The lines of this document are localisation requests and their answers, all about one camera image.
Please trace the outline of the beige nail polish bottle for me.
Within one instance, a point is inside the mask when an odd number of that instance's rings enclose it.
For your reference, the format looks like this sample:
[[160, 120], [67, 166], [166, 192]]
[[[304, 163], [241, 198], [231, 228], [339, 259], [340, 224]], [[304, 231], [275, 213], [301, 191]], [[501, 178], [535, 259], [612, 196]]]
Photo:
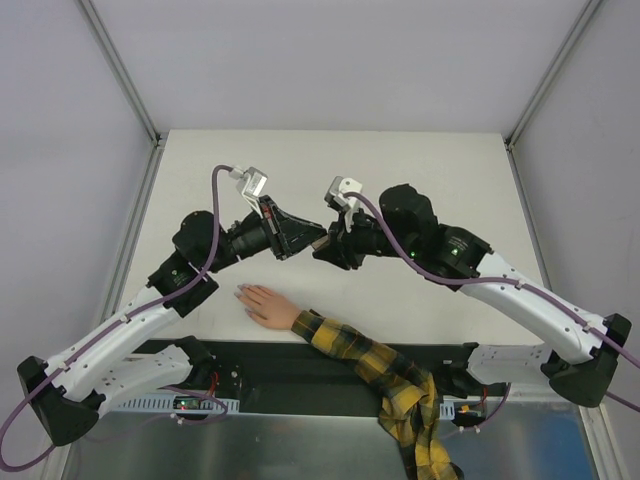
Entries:
[[328, 244], [330, 243], [330, 240], [328, 237], [324, 237], [321, 239], [318, 239], [317, 241], [312, 243], [312, 248], [314, 251], [318, 251], [321, 250], [323, 248], [325, 248]]

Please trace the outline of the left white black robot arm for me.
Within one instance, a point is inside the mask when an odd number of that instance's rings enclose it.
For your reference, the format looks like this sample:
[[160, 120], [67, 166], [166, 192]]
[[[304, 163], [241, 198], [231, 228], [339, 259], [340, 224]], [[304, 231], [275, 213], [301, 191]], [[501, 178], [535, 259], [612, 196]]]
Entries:
[[30, 356], [18, 366], [28, 403], [53, 445], [75, 442], [114, 407], [150, 390], [210, 386], [216, 362], [193, 336], [142, 361], [126, 358], [212, 296], [219, 287], [213, 274], [264, 250], [285, 260], [325, 234], [324, 227], [286, 213], [267, 195], [228, 230], [209, 211], [185, 217], [172, 238], [174, 252], [125, 307], [60, 354]]

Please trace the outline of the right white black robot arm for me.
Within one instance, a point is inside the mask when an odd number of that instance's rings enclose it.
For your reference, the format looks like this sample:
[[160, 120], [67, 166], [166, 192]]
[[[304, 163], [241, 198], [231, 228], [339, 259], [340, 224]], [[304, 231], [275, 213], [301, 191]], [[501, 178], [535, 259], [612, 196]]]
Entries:
[[315, 258], [352, 270], [368, 255], [398, 257], [424, 279], [491, 306], [541, 341], [473, 347], [450, 369], [457, 392], [495, 383], [547, 385], [593, 408], [609, 396], [620, 358], [639, 363], [624, 347], [631, 330], [625, 317], [591, 313], [527, 278], [480, 237], [440, 223], [429, 198], [408, 184], [386, 189], [377, 204], [361, 189], [351, 178], [335, 178], [325, 201], [339, 218]]

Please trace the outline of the mannequin hand with painted nails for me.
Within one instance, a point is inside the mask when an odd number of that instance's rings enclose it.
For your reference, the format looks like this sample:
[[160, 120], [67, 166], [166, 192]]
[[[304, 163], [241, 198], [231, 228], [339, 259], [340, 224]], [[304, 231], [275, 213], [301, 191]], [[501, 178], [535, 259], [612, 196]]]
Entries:
[[270, 330], [290, 330], [302, 312], [283, 295], [260, 285], [240, 285], [235, 296], [254, 322]]

